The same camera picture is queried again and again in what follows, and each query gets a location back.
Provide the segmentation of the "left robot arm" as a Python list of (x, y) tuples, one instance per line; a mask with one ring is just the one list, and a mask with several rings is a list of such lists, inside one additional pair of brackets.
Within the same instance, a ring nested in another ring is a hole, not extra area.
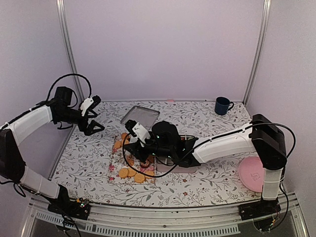
[(76, 125), (84, 135), (90, 136), (105, 128), (94, 118), (98, 115), (94, 108), (100, 104), (98, 95), (89, 96), (78, 109), (71, 106), (73, 91), (58, 87), (55, 96), (38, 103), (35, 107), (19, 115), (0, 128), (0, 175), (7, 183), (19, 185), (29, 192), (47, 198), (62, 214), (70, 214), (73, 203), (68, 190), (29, 168), (22, 158), (19, 147), (39, 128), (49, 123)]

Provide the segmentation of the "metal tin lid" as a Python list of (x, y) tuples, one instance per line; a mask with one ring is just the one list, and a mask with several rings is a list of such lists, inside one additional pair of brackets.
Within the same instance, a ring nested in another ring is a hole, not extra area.
[(125, 125), (128, 120), (134, 120), (143, 125), (147, 130), (155, 124), (160, 112), (141, 106), (133, 106), (121, 119), (120, 123)]

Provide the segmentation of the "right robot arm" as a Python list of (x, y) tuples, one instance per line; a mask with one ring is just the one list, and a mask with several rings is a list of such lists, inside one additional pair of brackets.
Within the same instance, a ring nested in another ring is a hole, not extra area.
[(135, 139), (123, 146), (140, 162), (148, 156), (166, 158), (177, 167), (190, 168), (233, 154), (256, 152), (264, 169), (262, 199), (255, 205), (259, 215), (274, 208), (283, 169), (287, 164), (284, 133), (280, 124), (272, 123), (261, 114), (242, 127), (207, 138), (182, 139), (177, 127), (167, 121), (147, 130), (141, 123), (128, 120), (125, 128)]

